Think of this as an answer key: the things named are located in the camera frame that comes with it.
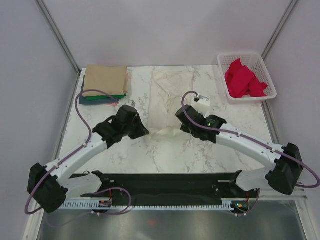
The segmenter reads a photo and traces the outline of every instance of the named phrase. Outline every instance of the white basket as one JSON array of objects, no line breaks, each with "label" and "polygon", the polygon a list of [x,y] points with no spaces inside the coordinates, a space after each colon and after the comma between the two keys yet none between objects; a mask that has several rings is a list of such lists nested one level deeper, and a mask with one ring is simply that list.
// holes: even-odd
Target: white basket
[{"label": "white basket", "polygon": [[[261,103],[267,99],[274,99],[277,96],[277,91],[275,89],[274,83],[271,80],[264,60],[259,54],[255,52],[227,53],[219,54],[217,58],[220,73],[222,75],[223,86],[225,88],[225,92],[230,104]],[[228,71],[230,65],[237,59],[241,59],[242,65],[247,66],[252,72],[254,72],[261,83],[268,84],[268,87],[264,90],[266,96],[251,97],[250,95],[246,95],[242,98],[234,98],[230,96],[225,79],[225,74]]]}]

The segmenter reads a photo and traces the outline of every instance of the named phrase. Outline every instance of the metal floor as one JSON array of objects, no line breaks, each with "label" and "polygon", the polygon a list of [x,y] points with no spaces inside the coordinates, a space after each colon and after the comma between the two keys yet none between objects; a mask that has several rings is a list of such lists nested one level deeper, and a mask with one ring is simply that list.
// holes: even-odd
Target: metal floor
[{"label": "metal floor", "polygon": [[[87,215],[64,227],[42,224],[39,240],[305,240],[294,202],[260,201],[247,216],[218,211],[131,211],[119,216]],[[85,211],[58,210],[58,225]]]}]

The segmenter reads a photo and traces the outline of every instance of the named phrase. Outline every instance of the gray wall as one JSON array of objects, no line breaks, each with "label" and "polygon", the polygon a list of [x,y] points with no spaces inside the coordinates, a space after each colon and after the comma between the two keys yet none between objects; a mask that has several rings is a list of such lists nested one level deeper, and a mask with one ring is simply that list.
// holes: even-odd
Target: gray wall
[{"label": "gray wall", "polygon": [[0,239],[20,240],[30,167],[52,160],[76,73],[33,0],[0,2]]},{"label": "gray wall", "polygon": [[[299,146],[303,161],[320,175],[320,1],[300,1],[266,59],[278,92],[270,101],[283,144]],[[314,184],[305,170],[302,180]],[[307,192],[320,226],[320,189]]]},{"label": "gray wall", "polygon": [[44,0],[81,67],[218,64],[262,53],[290,0]]}]

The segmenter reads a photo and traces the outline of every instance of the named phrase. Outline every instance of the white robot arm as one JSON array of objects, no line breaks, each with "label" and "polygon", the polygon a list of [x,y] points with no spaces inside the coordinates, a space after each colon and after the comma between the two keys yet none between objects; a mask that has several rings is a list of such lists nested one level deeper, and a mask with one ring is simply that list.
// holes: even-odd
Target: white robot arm
[{"label": "white robot arm", "polygon": [[[283,147],[279,144],[259,140],[238,130],[224,119],[215,115],[205,118],[204,116],[209,108],[210,101],[205,97],[196,98],[193,107],[185,106],[188,116],[193,121],[201,126],[220,129],[222,132],[205,130],[195,126],[188,120],[182,109],[176,113],[176,116],[182,123],[181,130],[203,141],[211,141],[214,144],[235,149],[265,166],[253,171],[240,170],[234,173],[229,184],[231,191],[248,192],[252,189],[271,186],[280,193],[291,194],[303,168],[276,153],[275,150],[301,160],[298,147],[291,143]],[[228,131],[237,132],[238,135],[228,133]],[[106,121],[99,123],[92,132],[90,141],[87,144],[84,143],[83,148],[73,154],[63,164],[59,164],[64,159],[64,157],[60,157],[45,166],[37,163],[31,168],[27,189],[29,194],[35,189],[40,179],[50,169],[55,168],[33,196],[47,213],[57,210],[67,199],[80,197],[87,193],[94,193],[100,189],[104,175],[99,171],[71,178],[90,159],[109,149],[115,143],[119,143],[125,136],[137,139],[149,134],[149,131],[142,124],[137,110],[127,105],[122,106],[116,116],[112,116]],[[269,145],[272,151],[252,140],[240,137],[242,134]],[[79,146],[75,147],[65,156],[73,153],[78,148]]]}]

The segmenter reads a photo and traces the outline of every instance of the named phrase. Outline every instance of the red cloth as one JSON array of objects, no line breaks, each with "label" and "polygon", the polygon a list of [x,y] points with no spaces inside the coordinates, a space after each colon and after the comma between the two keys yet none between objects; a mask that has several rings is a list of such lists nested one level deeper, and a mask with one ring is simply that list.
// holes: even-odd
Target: red cloth
[{"label": "red cloth", "polygon": [[247,66],[241,64],[240,58],[235,60],[229,70],[225,73],[225,81],[230,96],[242,98],[250,94],[251,97],[266,97],[264,90],[268,85],[260,82],[255,73]]}]

